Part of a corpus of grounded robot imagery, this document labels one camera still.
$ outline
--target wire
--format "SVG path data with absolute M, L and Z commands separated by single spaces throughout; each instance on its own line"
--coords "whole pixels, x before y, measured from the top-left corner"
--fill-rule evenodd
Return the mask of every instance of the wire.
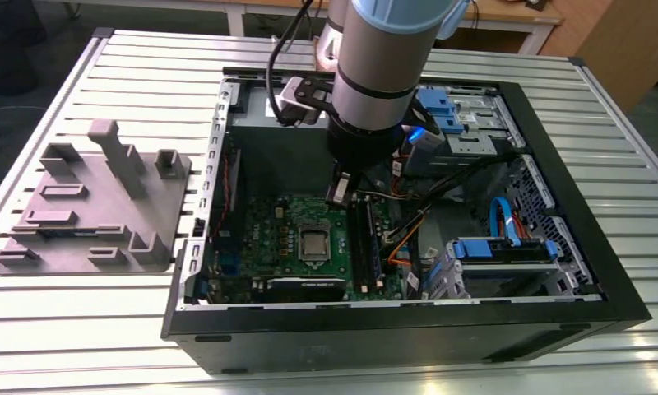
M 308 20 L 308 29 L 309 29 L 309 38 L 308 38 L 308 40 L 312 40 L 312 38 L 315 36 L 315 32 L 313 32 L 312 15 L 309 15 L 309 12 L 305 12 L 305 19 Z
M 35 105 L 8 105 L 6 107 L 0 107 L 0 111 L 7 109 L 40 109 L 42 111 L 47 111 L 44 107 L 38 107 Z
M 391 195 L 388 195 L 385 193 L 373 192 L 373 191 L 357 190 L 356 192 L 365 193 L 367 195 L 376 195 L 376 196 L 380 196 L 383 198 L 392 199 L 392 200 L 415 200 L 413 198 L 409 198 L 409 197 L 391 196 Z
M 440 179 L 433 185 L 429 191 L 427 191 L 425 196 L 421 198 L 420 206 L 424 207 L 432 204 L 432 200 L 439 198 L 445 193 L 448 193 L 452 189 L 461 186 L 467 179 L 473 177 L 473 175 L 481 170 L 489 167 L 491 165 L 496 165 L 499 163 L 505 163 L 519 158 L 519 153 L 508 152 L 507 154 L 501 154 L 497 156 L 491 156 L 487 158 L 479 159 L 471 165 L 465 166 L 461 170 L 459 170 L 449 177 Z
M 463 183 L 465 183 L 465 181 L 471 177 L 473 177 L 473 175 L 481 169 L 485 169 L 491 165 L 509 162 L 517 158 L 519 158 L 519 153 L 516 153 L 516 152 L 508 152 L 507 154 L 503 154 L 503 155 L 492 156 L 488 158 L 481 158 L 476 162 L 473 162 L 471 165 L 465 166 L 461 170 L 459 170 L 449 177 L 440 179 L 432 185 L 432 187 L 429 188 L 429 191 L 427 191 L 425 195 L 420 199 L 417 213 L 413 215 L 413 217 L 411 218 L 411 220 L 407 222 L 405 225 L 399 226 L 389 233 L 388 238 L 391 239 L 395 235 L 399 235 L 400 232 L 409 229 L 409 227 L 412 226 L 412 223 L 415 223 L 427 214 L 427 211 L 432 207 L 432 201 L 435 199 L 440 198 L 441 196 L 444 196 L 444 194 L 448 193 L 452 189 L 461 186 Z
M 325 2 L 325 0 L 320 0 L 320 4 L 317 5 L 317 9 L 315 10 L 315 16 L 309 16 L 309 13 L 308 13 L 308 18 L 315 18 L 315 20 L 317 20 L 317 18 L 320 17 L 320 10 L 321 10 L 321 5 L 323 3 Z M 315 32 L 313 32 L 313 28 L 311 26 L 309 28 L 309 40 L 312 41 L 315 39 Z
M 479 0 L 473 0 L 473 7 L 476 9 L 476 18 L 473 20 L 475 22 L 475 31 L 479 31 L 479 27 L 480 27 L 480 24 L 481 24 L 481 7 L 479 6 Z
M 282 49 L 283 46 L 286 45 L 286 41 L 288 41 L 291 31 L 295 31 L 295 29 L 297 28 L 300 20 L 305 15 L 305 13 L 308 12 L 309 6 L 312 6 L 312 1 L 313 0 L 307 0 L 303 3 L 304 4 L 303 8 L 297 12 L 297 15 L 295 15 L 294 21 L 288 25 L 288 29 L 286 29 L 286 31 L 283 32 L 283 37 L 279 40 L 276 47 L 274 48 L 274 52 L 271 53 L 271 57 L 268 59 L 268 66 L 266 68 L 266 90 L 268 93 L 271 108 L 274 109 L 274 114 L 276 115 L 278 122 L 280 122 L 283 126 L 290 126 L 290 125 L 287 124 L 288 121 L 286 121 L 286 119 L 283 118 L 282 109 L 276 102 L 276 95 L 274 94 L 274 83 L 271 79 L 274 74 L 274 65 L 276 64 L 278 55 L 282 53 Z
M 408 262 L 408 261 L 403 261 L 401 259 L 395 259 L 395 255 L 397 255 L 397 251 L 400 251 L 400 249 L 403 248 L 403 245 L 405 245 L 407 241 L 409 240 L 409 238 L 412 237 L 412 235 L 415 234 L 415 232 L 417 231 L 421 223 L 425 221 L 425 218 L 423 217 L 420 222 L 417 222 L 417 225 L 415 225 L 415 227 L 409 230 L 409 233 L 407 234 L 407 236 L 403 238 L 403 240 L 400 241 L 400 243 L 397 244 L 397 247 L 395 248 L 393 252 L 391 253 L 391 256 L 388 257 L 388 263 L 391 264 L 399 264 L 399 265 L 411 265 L 412 266 L 412 263 Z

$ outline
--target blue latch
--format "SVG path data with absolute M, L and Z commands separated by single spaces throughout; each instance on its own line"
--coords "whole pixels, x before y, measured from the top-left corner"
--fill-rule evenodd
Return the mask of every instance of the blue latch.
M 556 243 L 553 240 L 547 240 L 544 244 L 547 245 L 547 251 L 549 251 L 551 260 L 556 261 L 556 258 L 559 258 L 559 248 L 556 247 Z
M 492 258 L 493 251 L 487 240 L 461 240 L 469 258 Z

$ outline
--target aluminum table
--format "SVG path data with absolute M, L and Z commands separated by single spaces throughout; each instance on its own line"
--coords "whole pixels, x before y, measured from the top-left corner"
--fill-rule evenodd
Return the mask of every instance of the aluminum table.
M 222 68 L 263 67 L 268 39 L 99 31 L 0 187 L 0 248 L 39 183 L 50 142 L 98 151 L 118 119 L 140 152 L 175 148 L 202 182 Z M 313 70 L 296 41 L 279 68 Z M 521 84 L 655 319 L 528 363 L 211 377 L 159 338 L 171 271 L 0 277 L 0 391 L 100 393 L 658 393 L 658 160 L 585 67 L 565 58 L 436 50 L 435 77 Z M 195 195 L 180 229 L 191 228 Z

